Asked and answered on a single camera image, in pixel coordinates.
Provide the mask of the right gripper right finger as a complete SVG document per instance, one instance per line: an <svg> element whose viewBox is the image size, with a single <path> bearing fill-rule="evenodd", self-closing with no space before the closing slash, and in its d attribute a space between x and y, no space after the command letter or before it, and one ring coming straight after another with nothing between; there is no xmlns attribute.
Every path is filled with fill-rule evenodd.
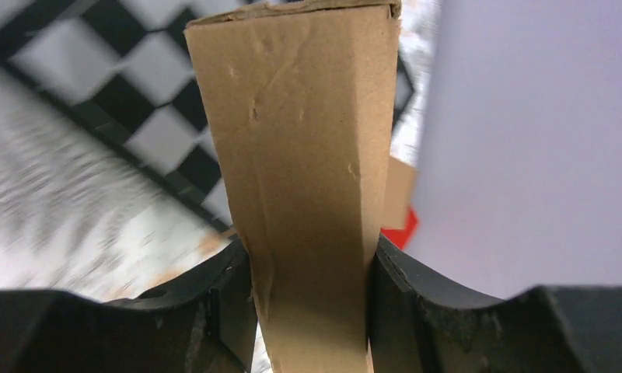
<svg viewBox="0 0 622 373"><path fill-rule="evenodd" d="M381 237L371 296L377 372L622 372L622 286L536 286L501 300Z"/></svg>

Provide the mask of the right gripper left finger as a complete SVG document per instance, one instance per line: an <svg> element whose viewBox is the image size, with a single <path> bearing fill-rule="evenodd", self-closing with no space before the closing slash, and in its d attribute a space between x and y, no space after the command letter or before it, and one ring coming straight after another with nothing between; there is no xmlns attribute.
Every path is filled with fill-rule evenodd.
<svg viewBox="0 0 622 373"><path fill-rule="evenodd" d="M136 298L0 291L0 372L248 372L257 316L240 242Z"/></svg>

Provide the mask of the brown cardboard box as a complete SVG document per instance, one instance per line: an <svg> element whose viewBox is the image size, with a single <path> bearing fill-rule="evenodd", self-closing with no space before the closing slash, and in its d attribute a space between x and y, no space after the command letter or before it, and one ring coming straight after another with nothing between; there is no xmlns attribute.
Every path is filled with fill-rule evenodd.
<svg viewBox="0 0 622 373"><path fill-rule="evenodd" d="M400 8L259 3L184 31L276 372L367 371Z"/></svg>

